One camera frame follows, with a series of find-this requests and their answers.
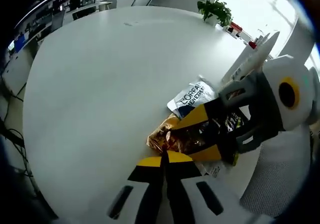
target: gray chair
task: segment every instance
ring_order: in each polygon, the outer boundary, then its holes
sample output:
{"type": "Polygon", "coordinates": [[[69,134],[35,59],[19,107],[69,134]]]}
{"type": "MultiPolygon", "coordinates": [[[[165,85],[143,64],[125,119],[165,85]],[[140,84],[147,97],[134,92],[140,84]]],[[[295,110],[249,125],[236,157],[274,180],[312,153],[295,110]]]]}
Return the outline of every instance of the gray chair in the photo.
{"type": "Polygon", "coordinates": [[[52,15],[51,32],[62,27],[62,24],[64,22],[65,12],[66,12],[66,10],[63,9],[61,12],[58,12],[58,13],[52,15]]]}
{"type": "Polygon", "coordinates": [[[152,0],[134,0],[131,6],[148,6],[152,0]]]}
{"type": "Polygon", "coordinates": [[[252,213],[279,216],[302,186],[310,161],[310,129],[307,125],[263,142],[240,204],[252,213]]]}

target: table surface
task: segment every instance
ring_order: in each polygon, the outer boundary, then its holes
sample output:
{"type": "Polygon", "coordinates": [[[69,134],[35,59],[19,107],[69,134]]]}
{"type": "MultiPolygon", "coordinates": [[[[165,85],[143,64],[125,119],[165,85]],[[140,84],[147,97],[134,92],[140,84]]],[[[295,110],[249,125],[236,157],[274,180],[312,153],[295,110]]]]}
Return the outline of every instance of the table surface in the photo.
{"type": "MultiPolygon", "coordinates": [[[[55,213],[77,217],[118,191],[155,155],[146,138],[170,114],[167,102],[199,74],[217,84],[244,47],[199,14],[164,7],[106,10],[50,34],[26,85],[23,133],[55,213]]],[[[228,177],[239,197],[258,156],[240,156],[236,181],[228,177]]]]}

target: black cable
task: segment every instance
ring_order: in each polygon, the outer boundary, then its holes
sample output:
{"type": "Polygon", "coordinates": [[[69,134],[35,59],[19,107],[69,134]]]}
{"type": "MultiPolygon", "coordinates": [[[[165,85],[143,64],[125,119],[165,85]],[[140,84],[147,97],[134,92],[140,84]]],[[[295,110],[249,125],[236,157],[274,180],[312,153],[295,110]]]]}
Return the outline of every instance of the black cable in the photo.
{"type": "Polygon", "coordinates": [[[25,141],[25,139],[24,139],[23,135],[21,134],[21,132],[19,132],[17,129],[14,129],[14,128],[9,128],[9,129],[8,129],[8,131],[11,131],[11,130],[15,131],[16,133],[19,133],[21,139],[22,139],[23,141],[25,141]]]}
{"type": "Polygon", "coordinates": [[[11,94],[11,97],[16,98],[16,99],[20,100],[21,102],[23,102],[23,100],[22,100],[22,99],[20,99],[20,98],[19,98],[19,97],[17,97],[17,96],[14,96],[13,94],[11,94]]]}
{"type": "MultiPolygon", "coordinates": [[[[10,128],[10,129],[8,129],[8,131],[15,131],[15,132],[17,132],[17,133],[21,136],[21,139],[23,140],[23,142],[25,141],[23,135],[22,135],[21,132],[19,132],[18,130],[14,129],[14,128],[10,128]]],[[[36,191],[37,188],[35,187],[34,182],[33,182],[33,180],[31,179],[31,178],[33,178],[34,176],[32,175],[31,172],[29,172],[29,169],[28,169],[28,163],[29,163],[29,161],[28,161],[28,159],[27,159],[26,149],[25,149],[25,147],[20,147],[20,150],[19,150],[19,148],[17,147],[17,145],[16,145],[14,142],[12,142],[12,143],[13,143],[13,146],[17,149],[17,151],[18,151],[18,152],[20,153],[20,155],[22,156],[23,165],[24,165],[23,175],[29,178],[30,183],[31,183],[31,185],[32,185],[32,187],[33,187],[33,191],[34,191],[34,193],[35,193],[35,196],[34,196],[34,197],[37,197],[37,191],[36,191]]]]}
{"type": "Polygon", "coordinates": [[[23,139],[23,136],[20,132],[18,132],[21,135],[21,138],[15,135],[13,132],[10,131],[10,129],[7,129],[5,127],[5,123],[0,119],[0,134],[3,135],[6,139],[9,139],[13,143],[17,144],[20,147],[25,147],[25,141],[23,139]]]}
{"type": "Polygon", "coordinates": [[[16,94],[17,96],[21,93],[21,91],[23,90],[23,88],[25,87],[27,85],[27,83],[25,83],[23,86],[22,86],[22,88],[19,90],[19,92],[16,94]]]}

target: yellow ring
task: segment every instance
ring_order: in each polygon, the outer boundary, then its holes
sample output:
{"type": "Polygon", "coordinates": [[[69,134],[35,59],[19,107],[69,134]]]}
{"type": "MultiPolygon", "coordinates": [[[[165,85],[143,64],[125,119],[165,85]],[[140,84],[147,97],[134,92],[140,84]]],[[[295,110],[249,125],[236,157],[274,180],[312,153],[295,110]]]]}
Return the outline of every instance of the yellow ring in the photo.
{"type": "Polygon", "coordinates": [[[295,94],[294,94],[294,101],[295,101],[295,102],[294,102],[293,106],[291,106],[291,107],[285,106],[286,108],[288,108],[288,109],[290,109],[290,110],[293,110],[293,109],[295,109],[295,108],[298,106],[299,101],[300,101],[299,86],[294,82],[294,80],[293,80],[291,77],[285,77],[285,78],[281,81],[280,85],[283,84],[283,83],[289,84],[289,85],[291,86],[291,88],[293,89],[293,92],[295,93],[295,94]]]}

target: l'oreal package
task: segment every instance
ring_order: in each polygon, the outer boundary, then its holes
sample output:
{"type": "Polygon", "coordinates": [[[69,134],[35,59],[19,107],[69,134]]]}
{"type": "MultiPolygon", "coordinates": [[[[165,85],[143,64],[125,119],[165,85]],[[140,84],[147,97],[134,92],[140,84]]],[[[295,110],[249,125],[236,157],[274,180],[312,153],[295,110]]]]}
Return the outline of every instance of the l'oreal package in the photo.
{"type": "Polygon", "coordinates": [[[182,119],[200,104],[214,100],[216,97],[215,93],[210,83],[202,76],[199,76],[195,82],[189,83],[186,89],[178,93],[167,104],[167,107],[179,119],[182,119]]]}

